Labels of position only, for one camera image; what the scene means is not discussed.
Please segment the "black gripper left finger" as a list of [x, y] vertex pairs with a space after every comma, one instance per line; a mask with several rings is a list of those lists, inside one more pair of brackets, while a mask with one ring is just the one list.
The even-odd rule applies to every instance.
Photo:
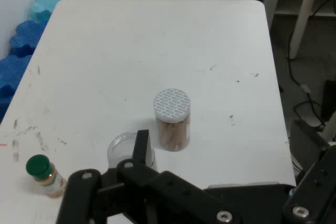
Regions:
[[131, 159], [101, 174], [73, 173], [57, 223], [107, 223], [125, 214], [135, 223], [236, 223], [236, 211], [171, 172], [157, 172], [151, 161], [148, 130], [139, 130]]

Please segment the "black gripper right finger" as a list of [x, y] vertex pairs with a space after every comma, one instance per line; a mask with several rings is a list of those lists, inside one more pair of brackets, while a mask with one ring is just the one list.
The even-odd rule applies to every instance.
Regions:
[[316, 161], [282, 209], [284, 223], [335, 223], [335, 146]]

